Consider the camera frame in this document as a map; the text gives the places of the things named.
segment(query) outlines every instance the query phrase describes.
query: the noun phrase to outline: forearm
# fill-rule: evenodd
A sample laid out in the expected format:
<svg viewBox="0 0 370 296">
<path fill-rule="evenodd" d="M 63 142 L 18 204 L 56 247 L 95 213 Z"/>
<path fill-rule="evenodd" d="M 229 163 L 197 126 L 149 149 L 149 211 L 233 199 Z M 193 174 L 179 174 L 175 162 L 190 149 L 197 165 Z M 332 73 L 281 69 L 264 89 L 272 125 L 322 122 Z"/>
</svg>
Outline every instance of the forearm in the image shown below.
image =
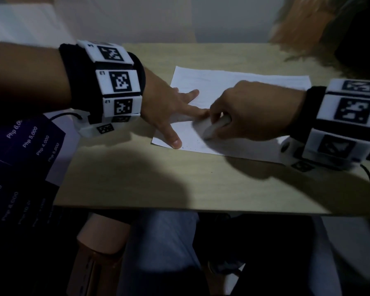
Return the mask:
<svg viewBox="0 0 370 296">
<path fill-rule="evenodd" d="M 58 49 L 0 43 L 0 124 L 70 106 Z"/>
</svg>

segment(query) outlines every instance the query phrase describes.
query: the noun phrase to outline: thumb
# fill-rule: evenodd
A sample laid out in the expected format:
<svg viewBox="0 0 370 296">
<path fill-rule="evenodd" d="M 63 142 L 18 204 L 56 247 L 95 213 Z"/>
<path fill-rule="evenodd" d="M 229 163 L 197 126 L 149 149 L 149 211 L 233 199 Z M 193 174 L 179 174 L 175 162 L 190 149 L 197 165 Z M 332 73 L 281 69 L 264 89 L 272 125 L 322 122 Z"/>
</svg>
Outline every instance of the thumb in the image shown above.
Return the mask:
<svg viewBox="0 0 370 296">
<path fill-rule="evenodd" d="M 171 124 L 167 121 L 156 127 L 164 137 L 168 145 L 174 149 L 179 149 L 182 146 L 182 141 L 179 139 L 177 133 L 173 130 Z"/>
<path fill-rule="evenodd" d="M 232 138 L 242 138 L 242 133 L 238 125 L 232 121 L 230 124 L 216 129 L 213 136 L 222 140 L 226 140 Z"/>
</svg>

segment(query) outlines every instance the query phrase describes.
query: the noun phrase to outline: finger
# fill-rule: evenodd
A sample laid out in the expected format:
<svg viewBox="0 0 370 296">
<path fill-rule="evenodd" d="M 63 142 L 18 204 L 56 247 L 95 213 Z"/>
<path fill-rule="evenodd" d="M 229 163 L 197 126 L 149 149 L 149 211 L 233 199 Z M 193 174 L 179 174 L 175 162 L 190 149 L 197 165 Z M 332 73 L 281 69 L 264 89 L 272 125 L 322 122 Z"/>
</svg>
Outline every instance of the finger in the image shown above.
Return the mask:
<svg viewBox="0 0 370 296">
<path fill-rule="evenodd" d="M 241 138 L 242 131 L 238 127 L 238 125 L 232 121 L 230 124 L 216 129 L 213 134 L 213 137 L 217 137 L 223 140 L 232 139 L 232 138 Z"/>
<path fill-rule="evenodd" d="M 181 113 L 197 119 L 204 119 L 209 116 L 208 109 L 201 109 L 196 106 L 191 106 L 185 103 L 180 103 L 176 113 Z"/>
<path fill-rule="evenodd" d="M 177 133 L 173 130 L 168 121 L 157 126 L 157 129 L 163 134 L 164 140 L 172 148 L 179 149 L 182 146 L 181 139 L 179 139 Z"/>
<path fill-rule="evenodd" d="M 215 123 L 221 117 L 223 112 L 227 112 L 227 108 L 225 102 L 223 101 L 222 97 L 218 98 L 213 102 L 210 107 L 210 118 L 211 122 Z"/>
<path fill-rule="evenodd" d="M 188 104 L 191 100 L 193 100 L 195 97 L 199 95 L 199 90 L 194 89 L 187 94 L 179 94 L 179 99 L 183 101 L 185 104 Z"/>
</svg>

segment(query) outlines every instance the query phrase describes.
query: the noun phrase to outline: leg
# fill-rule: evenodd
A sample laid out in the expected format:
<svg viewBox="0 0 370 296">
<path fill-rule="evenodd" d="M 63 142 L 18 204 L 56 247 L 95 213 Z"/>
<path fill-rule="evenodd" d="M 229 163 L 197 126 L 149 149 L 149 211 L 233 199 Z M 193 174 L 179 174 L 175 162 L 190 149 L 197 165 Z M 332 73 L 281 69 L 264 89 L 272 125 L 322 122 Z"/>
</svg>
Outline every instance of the leg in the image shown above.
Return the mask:
<svg viewBox="0 0 370 296">
<path fill-rule="evenodd" d="M 143 211 L 123 257 L 118 296 L 209 295 L 192 243 L 196 212 Z"/>
</svg>

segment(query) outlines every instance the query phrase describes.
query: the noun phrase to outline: fingernail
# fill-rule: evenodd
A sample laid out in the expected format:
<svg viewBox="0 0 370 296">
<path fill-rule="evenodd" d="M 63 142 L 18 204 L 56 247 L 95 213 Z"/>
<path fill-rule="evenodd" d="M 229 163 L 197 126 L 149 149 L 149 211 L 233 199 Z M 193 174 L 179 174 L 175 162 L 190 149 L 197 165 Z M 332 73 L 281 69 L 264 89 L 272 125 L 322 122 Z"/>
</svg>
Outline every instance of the fingernail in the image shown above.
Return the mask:
<svg viewBox="0 0 370 296">
<path fill-rule="evenodd" d="M 171 144 L 171 147 L 174 149 L 179 149 L 181 147 L 181 140 L 176 140 Z"/>
</svg>

